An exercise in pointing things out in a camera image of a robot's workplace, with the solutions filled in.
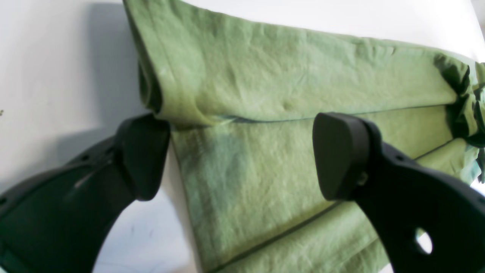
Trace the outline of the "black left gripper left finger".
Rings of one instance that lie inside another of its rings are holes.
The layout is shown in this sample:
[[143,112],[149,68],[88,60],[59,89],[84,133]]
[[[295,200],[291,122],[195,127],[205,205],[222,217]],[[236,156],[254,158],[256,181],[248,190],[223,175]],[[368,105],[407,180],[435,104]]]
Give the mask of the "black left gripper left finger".
[[1,268],[8,273],[90,273],[119,215],[159,191],[170,125],[151,115],[63,166],[1,194]]

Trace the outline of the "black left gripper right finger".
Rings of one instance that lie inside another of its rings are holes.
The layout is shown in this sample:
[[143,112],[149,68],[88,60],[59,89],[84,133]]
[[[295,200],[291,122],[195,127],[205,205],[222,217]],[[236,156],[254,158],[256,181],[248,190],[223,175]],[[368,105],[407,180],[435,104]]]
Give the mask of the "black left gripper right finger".
[[354,201],[396,273],[483,273],[484,196],[383,142],[370,121],[319,113],[313,150],[320,190]]

